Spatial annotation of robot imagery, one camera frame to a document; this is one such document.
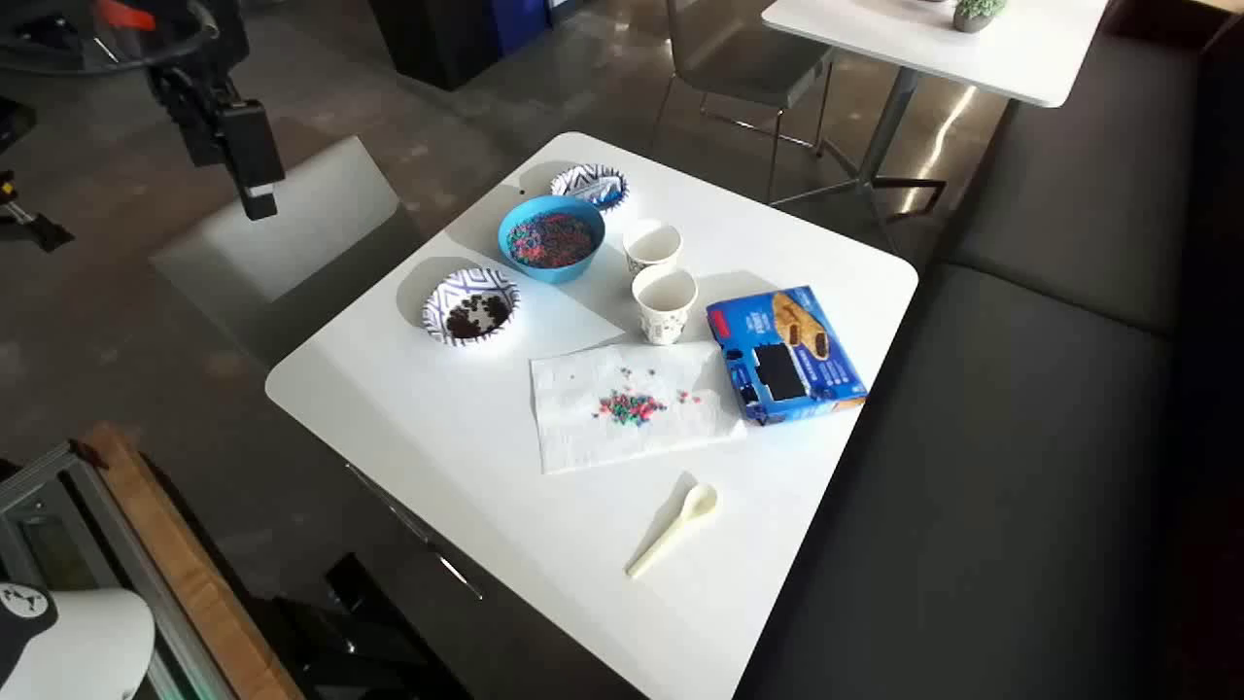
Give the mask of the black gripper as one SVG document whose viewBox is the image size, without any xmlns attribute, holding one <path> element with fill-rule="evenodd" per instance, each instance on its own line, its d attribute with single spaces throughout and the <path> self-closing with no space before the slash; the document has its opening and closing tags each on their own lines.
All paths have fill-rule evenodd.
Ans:
<svg viewBox="0 0 1244 700">
<path fill-rule="evenodd" d="M 240 211 L 252 220 L 274 217 L 283 158 L 263 103 L 244 98 L 224 70 L 201 62 L 157 67 L 147 85 L 175 120 L 189 162 L 220 162 L 239 186 Z"/>
</svg>

